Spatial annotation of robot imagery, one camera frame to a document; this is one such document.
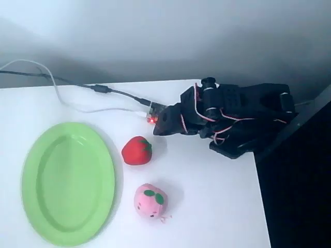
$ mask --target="strawberry toy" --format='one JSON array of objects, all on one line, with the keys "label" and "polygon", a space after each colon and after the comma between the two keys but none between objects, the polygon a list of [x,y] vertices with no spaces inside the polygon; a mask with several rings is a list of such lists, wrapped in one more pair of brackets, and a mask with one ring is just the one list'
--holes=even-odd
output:
[{"label": "strawberry toy", "polygon": [[152,145],[142,136],[136,136],[122,149],[124,162],[129,165],[142,165],[152,158]]}]

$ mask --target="white wire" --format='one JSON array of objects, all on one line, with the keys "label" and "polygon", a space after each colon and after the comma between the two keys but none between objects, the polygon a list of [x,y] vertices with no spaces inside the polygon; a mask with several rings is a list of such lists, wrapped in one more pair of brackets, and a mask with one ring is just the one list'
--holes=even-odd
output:
[{"label": "white wire", "polygon": [[187,132],[187,129],[186,129],[185,122],[184,122],[184,118],[183,118],[183,115],[182,115],[182,114],[180,114],[180,118],[181,118],[181,120],[182,120],[182,124],[183,124],[183,128],[184,128],[185,133],[188,133],[188,132]]},{"label": "white wire", "polygon": [[54,77],[53,77],[53,74],[51,73],[51,71],[46,67],[44,66],[43,64],[41,63],[38,63],[38,62],[35,62],[35,61],[32,61],[32,60],[28,60],[28,59],[15,59],[7,64],[5,64],[4,66],[0,67],[0,71],[5,69],[6,67],[10,66],[11,64],[15,63],[15,62],[29,62],[29,63],[33,63],[33,64],[36,64],[36,65],[39,65],[41,67],[43,67],[45,70],[47,70],[48,74],[50,75],[51,77],[51,80],[53,82],[53,85],[54,85],[54,88],[55,88],[55,92],[56,92],[56,95],[57,95],[57,98],[58,100],[60,101],[61,104],[63,104],[64,106],[66,107],[69,107],[69,108],[72,108],[73,110],[76,110],[78,112],[81,112],[81,113],[86,113],[86,114],[90,114],[90,113],[96,113],[96,112],[102,112],[102,111],[109,111],[109,110],[120,110],[120,111],[128,111],[128,112],[134,112],[135,114],[139,115],[139,116],[143,116],[143,117],[146,117],[146,113],[143,112],[143,111],[134,111],[134,110],[129,110],[127,108],[120,108],[120,107],[110,107],[110,108],[103,108],[103,109],[99,109],[99,110],[91,110],[91,111],[87,111],[87,110],[81,110],[81,109],[78,109],[76,108],[75,106],[72,106],[71,104],[65,102],[59,91],[58,91],[58,88],[57,88],[57,85],[55,83],[55,80],[54,80]]},{"label": "white wire", "polygon": [[209,121],[212,121],[212,122],[215,122],[215,120],[213,119],[210,119],[208,117],[205,117],[203,116],[202,114],[200,114],[197,110],[197,86],[196,84],[193,85],[194,86],[194,109],[195,109],[195,112],[197,113],[197,115],[199,115],[201,118],[205,119],[205,120],[209,120]]}]

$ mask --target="pink plush toy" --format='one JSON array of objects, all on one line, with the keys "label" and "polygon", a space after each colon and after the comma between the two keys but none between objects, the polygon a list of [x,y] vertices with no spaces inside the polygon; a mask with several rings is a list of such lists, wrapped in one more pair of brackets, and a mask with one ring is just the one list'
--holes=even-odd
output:
[{"label": "pink plush toy", "polygon": [[141,185],[134,195],[134,207],[141,216],[161,218],[168,204],[168,197],[151,184]]}]

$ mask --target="oval plate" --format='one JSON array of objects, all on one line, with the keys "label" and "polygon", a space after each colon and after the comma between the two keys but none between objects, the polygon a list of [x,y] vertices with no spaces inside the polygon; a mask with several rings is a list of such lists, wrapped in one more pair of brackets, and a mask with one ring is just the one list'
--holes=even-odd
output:
[{"label": "oval plate", "polygon": [[90,127],[51,127],[31,148],[22,176],[22,200],[33,228],[56,245],[92,238],[105,222],[115,188],[109,151]]}]

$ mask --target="table surface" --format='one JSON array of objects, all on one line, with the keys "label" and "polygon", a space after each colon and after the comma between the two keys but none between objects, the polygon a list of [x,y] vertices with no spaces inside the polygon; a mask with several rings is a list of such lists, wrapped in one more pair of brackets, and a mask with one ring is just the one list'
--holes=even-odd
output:
[{"label": "table surface", "polygon": [[[162,104],[175,104],[198,80],[108,84]],[[117,94],[102,95],[76,86],[60,86],[67,102],[86,110],[147,107]],[[153,136],[153,125],[130,112],[83,114],[61,105],[52,86],[0,89],[0,247],[53,247],[31,227],[21,201],[21,173],[34,141],[51,126],[83,122],[107,143],[116,171],[116,197],[99,234],[80,247],[231,247],[268,248],[261,192],[253,153],[230,160],[209,150],[198,136]],[[128,166],[121,149],[133,136],[145,136],[153,158]],[[165,224],[145,220],[133,207],[138,186],[152,183],[169,197]]]}]

